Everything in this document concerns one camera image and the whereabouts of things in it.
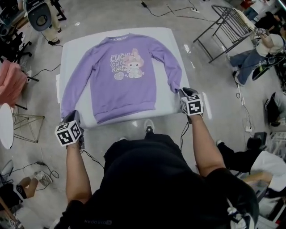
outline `cartoon bunny print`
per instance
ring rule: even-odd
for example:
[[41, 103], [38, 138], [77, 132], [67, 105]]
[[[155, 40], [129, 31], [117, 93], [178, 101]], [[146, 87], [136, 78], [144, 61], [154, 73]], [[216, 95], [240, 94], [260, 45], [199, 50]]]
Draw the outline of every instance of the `cartoon bunny print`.
[[140, 78], [144, 75], [144, 72], [140, 69], [144, 64], [144, 60], [141, 58], [136, 48], [132, 49], [131, 55], [125, 56], [123, 61], [129, 78]]

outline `sweatshirt hem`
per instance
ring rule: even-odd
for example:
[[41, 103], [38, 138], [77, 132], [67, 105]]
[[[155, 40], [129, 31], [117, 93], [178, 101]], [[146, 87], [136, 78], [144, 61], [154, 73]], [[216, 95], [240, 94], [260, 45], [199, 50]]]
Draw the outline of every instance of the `sweatshirt hem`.
[[97, 124], [101, 124], [111, 119], [139, 113], [146, 110], [155, 110], [155, 102], [143, 102], [137, 105], [127, 105], [124, 107], [115, 108], [111, 111], [94, 114], [94, 117], [97, 121]]

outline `white round table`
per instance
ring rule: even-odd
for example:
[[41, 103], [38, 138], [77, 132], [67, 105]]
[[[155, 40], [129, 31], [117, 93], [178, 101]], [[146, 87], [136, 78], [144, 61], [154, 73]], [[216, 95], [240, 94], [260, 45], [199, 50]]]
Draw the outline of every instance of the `white round table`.
[[10, 106], [4, 103], [0, 107], [0, 140], [6, 149], [10, 149], [14, 140], [14, 123]]

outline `purple sweatshirt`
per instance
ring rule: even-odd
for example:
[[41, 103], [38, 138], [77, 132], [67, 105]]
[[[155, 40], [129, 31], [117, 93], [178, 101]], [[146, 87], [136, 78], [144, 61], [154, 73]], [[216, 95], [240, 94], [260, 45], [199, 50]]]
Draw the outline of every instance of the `purple sweatshirt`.
[[98, 124], [144, 110], [155, 110], [152, 58], [164, 63], [170, 89], [177, 93], [182, 70], [168, 48], [154, 38], [127, 34], [108, 38], [88, 50], [63, 94], [61, 117], [75, 109], [90, 78], [93, 115]]

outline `gray floor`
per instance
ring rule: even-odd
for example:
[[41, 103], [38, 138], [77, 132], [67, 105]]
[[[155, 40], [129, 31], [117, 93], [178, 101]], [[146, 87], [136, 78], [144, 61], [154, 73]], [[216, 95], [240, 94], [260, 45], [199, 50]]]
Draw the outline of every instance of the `gray floor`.
[[[247, 113], [241, 104], [241, 99], [236, 98], [238, 89], [231, 76], [231, 67], [225, 55], [208, 64], [209, 58], [202, 48], [193, 44], [193, 40], [203, 32], [210, 24], [208, 21], [176, 17], [192, 16], [214, 20], [217, 15], [211, 9], [212, 4], [227, 5], [223, 0], [192, 2], [200, 11], [200, 14], [191, 12], [189, 9], [170, 13], [163, 17], [152, 16], [146, 8], [143, 8], [139, 0], [61, 0], [65, 10], [67, 21], [61, 22], [62, 33], [59, 34], [61, 44], [67, 41], [83, 37], [89, 34], [108, 30], [117, 30], [132, 27], [168, 27], [173, 30], [181, 56], [187, 71], [189, 84], [192, 88], [207, 95], [210, 113], [205, 112], [204, 120], [214, 140], [222, 139], [234, 150], [243, 150], [249, 134], [244, 131], [247, 122]], [[189, 6], [187, 0], [146, 0], [148, 7], [154, 14], [163, 14], [169, 9], [175, 10]], [[43, 36], [35, 32], [32, 27], [24, 28], [25, 39], [29, 39], [33, 45], [30, 47], [33, 57], [23, 59], [22, 66], [26, 70], [32, 70], [33, 74], [47, 68], [53, 69], [60, 63], [61, 47], [52, 47], [47, 44]], [[212, 53], [221, 52], [218, 45], [206, 34], [202, 41], [206, 42]], [[184, 44], [191, 47], [191, 53], [187, 53]], [[249, 39], [231, 51], [231, 55], [252, 49]], [[59, 74], [59, 68], [53, 72], [43, 71], [37, 78], [38, 83], [31, 82], [22, 99], [27, 104], [28, 114], [44, 115], [46, 118], [41, 130], [38, 144], [24, 142], [15, 139], [13, 147], [5, 150], [1, 146], [1, 165], [9, 159], [13, 159], [14, 167], [23, 166], [43, 161], [51, 168], [58, 171], [60, 178], [54, 179], [54, 183], [45, 190], [37, 191], [35, 196], [26, 200], [24, 205], [30, 208], [42, 220], [42, 225], [49, 226], [64, 211], [67, 201], [65, 198], [66, 181], [66, 152], [60, 147], [55, 136], [55, 126], [58, 125], [59, 104], [56, 95], [55, 75]], [[251, 78], [241, 89], [246, 107], [250, 113], [250, 120], [255, 131], [269, 131], [265, 125], [263, 105], [274, 91], [280, 89], [279, 80], [274, 69], [270, 69], [257, 81]], [[173, 140], [180, 144], [180, 135], [186, 123], [183, 114], [174, 114], [153, 119], [157, 133], [170, 135]], [[104, 163], [103, 156], [108, 147], [120, 137], [140, 139], [144, 136], [144, 120], [137, 122], [118, 123], [103, 126], [85, 132], [86, 150], [95, 158]], [[183, 155], [189, 166], [195, 170], [193, 156], [192, 128], [184, 136]], [[103, 169], [83, 154], [86, 169], [91, 181], [92, 190], [95, 191], [101, 183]], [[29, 166], [24, 170], [12, 174], [14, 182], [32, 175], [36, 170], [45, 167], [36, 165]]]

